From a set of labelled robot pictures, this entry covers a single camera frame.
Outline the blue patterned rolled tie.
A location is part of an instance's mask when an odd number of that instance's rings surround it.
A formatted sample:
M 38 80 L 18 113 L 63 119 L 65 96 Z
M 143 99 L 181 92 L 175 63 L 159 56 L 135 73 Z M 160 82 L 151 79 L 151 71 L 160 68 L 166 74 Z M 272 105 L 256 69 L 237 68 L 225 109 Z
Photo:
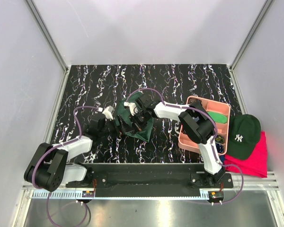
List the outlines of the blue patterned rolled tie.
M 222 144 L 216 143 L 216 149 L 219 154 L 224 153 L 224 146 Z

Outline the dark paisley rolled tie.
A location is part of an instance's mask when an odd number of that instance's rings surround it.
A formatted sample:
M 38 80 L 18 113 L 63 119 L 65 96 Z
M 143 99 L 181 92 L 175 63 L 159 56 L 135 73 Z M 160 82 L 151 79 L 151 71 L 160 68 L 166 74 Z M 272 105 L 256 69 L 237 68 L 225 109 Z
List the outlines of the dark paisley rolled tie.
M 199 99 L 190 99 L 189 100 L 189 104 L 190 105 L 196 105 L 197 103 L 199 103 L 200 105 L 202 104 L 202 101 Z

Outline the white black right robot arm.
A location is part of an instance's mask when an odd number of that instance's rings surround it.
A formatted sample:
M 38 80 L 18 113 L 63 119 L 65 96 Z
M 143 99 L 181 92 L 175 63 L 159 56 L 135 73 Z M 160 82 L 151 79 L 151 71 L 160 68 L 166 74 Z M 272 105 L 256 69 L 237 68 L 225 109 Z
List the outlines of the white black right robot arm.
M 200 102 L 177 105 L 164 100 L 153 101 L 143 95 L 134 101 L 127 98 L 124 106 L 130 110 L 129 119 L 135 133 L 142 131 L 147 121 L 152 118 L 166 118 L 180 122 L 183 131 L 197 144 L 203 157 L 206 184 L 214 188 L 222 183 L 225 168 L 218 157 L 215 144 L 218 129 Z

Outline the red folded cloth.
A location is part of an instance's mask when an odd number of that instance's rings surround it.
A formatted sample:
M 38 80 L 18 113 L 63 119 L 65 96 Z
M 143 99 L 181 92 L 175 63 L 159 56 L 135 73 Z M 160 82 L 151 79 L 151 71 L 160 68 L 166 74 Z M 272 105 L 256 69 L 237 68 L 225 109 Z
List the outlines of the red folded cloth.
M 241 160 L 226 154 L 224 164 L 234 164 L 238 166 L 245 175 L 267 178 L 267 159 L 266 133 L 261 131 L 260 141 L 257 143 L 248 159 Z

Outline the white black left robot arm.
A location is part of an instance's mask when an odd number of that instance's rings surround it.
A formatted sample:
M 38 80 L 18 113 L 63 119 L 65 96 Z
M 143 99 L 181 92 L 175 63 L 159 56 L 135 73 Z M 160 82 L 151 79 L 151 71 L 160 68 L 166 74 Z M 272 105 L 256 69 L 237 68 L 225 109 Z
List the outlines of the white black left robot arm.
M 24 172 L 24 180 L 37 189 L 55 191 L 61 184 L 77 182 L 82 187 L 92 184 L 93 176 L 83 164 L 68 161 L 91 151 L 92 145 L 107 135 L 118 137 L 132 132 L 131 115 L 109 117 L 107 113 L 95 114 L 82 135 L 60 143 L 41 143 Z

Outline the pink divided organizer box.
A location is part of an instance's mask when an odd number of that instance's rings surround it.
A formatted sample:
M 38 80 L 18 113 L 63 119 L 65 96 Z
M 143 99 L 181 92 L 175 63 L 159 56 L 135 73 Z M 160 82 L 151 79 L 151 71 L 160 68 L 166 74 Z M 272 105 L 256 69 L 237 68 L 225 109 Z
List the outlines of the pink divided organizer box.
M 197 103 L 196 105 L 190 105 L 189 100 L 190 99 L 199 99 L 202 101 L 202 104 L 200 105 Z M 204 115 L 200 114 L 196 111 L 189 110 L 188 113 L 194 117 L 194 121 L 196 122 L 196 125 L 198 128 L 196 131 L 200 133 L 203 139 L 209 139 L 211 136 L 215 135 L 215 129 L 217 129 L 217 135 L 222 135 L 227 138 L 227 142 L 222 144 L 224 146 L 224 153 L 219 154 L 224 155 L 227 152 L 228 147 L 228 133 L 229 133 L 229 122 L 230 122 L 230 113 L 231 113 L 231 107 L 227 103 L 222 103 L 218 101 L 213 101 L 206 98 L 201 98 L 197 96 L 189 96 L 187 98 L 187 104 L 191 107 L 200 109 L 204 112 L 212 111 L 224 114 L 228 117 L 228 122 L 226 124 L 216 123 L 216 127 L 213 126 L 212 122 L 208 119 L 208 117 L 205 117 Z

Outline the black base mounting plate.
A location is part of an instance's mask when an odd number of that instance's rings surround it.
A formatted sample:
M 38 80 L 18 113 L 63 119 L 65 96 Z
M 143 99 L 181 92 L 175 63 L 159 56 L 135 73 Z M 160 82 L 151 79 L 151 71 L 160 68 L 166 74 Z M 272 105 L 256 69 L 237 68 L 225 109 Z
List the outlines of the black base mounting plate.
M 86 164 L 87 175 L 67 188 L 96 188 L 97 199 L 206 200 L 206 191 L 232 189 L 231 174 L 214 182 L 202 164 Z

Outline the bright green rolled cloth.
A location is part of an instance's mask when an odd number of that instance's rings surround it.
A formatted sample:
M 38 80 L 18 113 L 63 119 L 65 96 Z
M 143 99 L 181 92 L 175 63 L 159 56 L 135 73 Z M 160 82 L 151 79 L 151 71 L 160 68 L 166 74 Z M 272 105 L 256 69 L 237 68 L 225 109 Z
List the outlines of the bright green rolled cloth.
M 228 117 L 224 114 L 208 111 L 208 115 L 216 122 L 221 124 L 226 124 L 228 122 Z

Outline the dark green baseball cap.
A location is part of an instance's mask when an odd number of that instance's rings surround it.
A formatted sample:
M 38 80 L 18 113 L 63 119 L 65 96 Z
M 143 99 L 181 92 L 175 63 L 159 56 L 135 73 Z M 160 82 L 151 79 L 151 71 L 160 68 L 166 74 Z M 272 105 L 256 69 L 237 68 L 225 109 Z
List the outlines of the dark green baseball cap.
M 239 160 L 248 159 L 260 141 L 261 125 L 250 114 L 231 117 L 228 134 L 227 155 Z

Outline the yellow patterned rolled tie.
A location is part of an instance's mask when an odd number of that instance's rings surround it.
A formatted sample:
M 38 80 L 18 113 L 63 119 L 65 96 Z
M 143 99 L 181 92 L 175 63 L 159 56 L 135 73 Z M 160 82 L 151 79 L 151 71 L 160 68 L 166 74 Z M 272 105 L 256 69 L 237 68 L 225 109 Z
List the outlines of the yellow patterned rolled tie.
M 215 142 L 219 144 L 224 144 L 227 142 L 227 138 L 222 135 L 217 135 L 215 138 Z

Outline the dark green cloth napkin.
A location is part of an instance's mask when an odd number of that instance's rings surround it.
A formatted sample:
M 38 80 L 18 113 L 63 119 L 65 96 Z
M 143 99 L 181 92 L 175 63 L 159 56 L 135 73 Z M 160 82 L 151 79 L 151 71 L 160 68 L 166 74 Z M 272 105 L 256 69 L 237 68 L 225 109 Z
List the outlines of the dark green cloth napkin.
M 150 141 L 153 117 L 150 106 L 153 101 L 141 92 L 134 92 L 117 105 L 116 124 L 122 134 Z

